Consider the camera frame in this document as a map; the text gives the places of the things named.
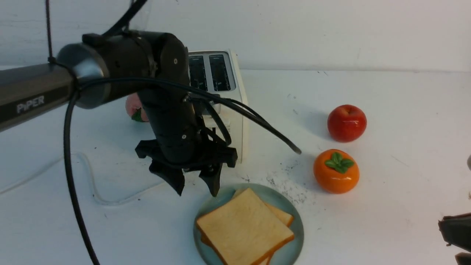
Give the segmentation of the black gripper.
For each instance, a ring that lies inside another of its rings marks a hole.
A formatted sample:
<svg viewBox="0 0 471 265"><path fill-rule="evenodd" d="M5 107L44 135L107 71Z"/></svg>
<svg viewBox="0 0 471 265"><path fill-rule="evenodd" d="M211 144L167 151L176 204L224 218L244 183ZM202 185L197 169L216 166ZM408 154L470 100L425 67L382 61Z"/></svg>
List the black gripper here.
<svg viewBox="0 0 471 265"><path fill-rule="evenodd" d="M185 186L183 171L201 170L199 178L205 182L210 194L217 197L222 165L234 168L238 159L237 150L227 146L207 128L167 138L143 140L135 151L139 158L152 159L150 173L163 179L179 196Z"/></svg>

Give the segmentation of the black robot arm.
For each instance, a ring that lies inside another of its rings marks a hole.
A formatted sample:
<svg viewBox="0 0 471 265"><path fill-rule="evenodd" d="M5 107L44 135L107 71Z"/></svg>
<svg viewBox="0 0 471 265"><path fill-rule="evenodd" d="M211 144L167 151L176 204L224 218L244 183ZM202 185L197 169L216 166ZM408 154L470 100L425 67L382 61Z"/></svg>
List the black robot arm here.
<svg viewBox="0 0 471 265"><path fill-rule="evenodd" d="M1 130L67 103L67 154L74 107L94 109L136 93L155 135L138 143L137 156L151 158L150 172L179 195L183 171L199 171L215 197L222 166L234 167L237 151L227 130L219 137L205 125L201 108L214 113L210 101L227 101L189 86L188 64L187 48L170 33L83 35L45 64L1 71Z"/></svg>

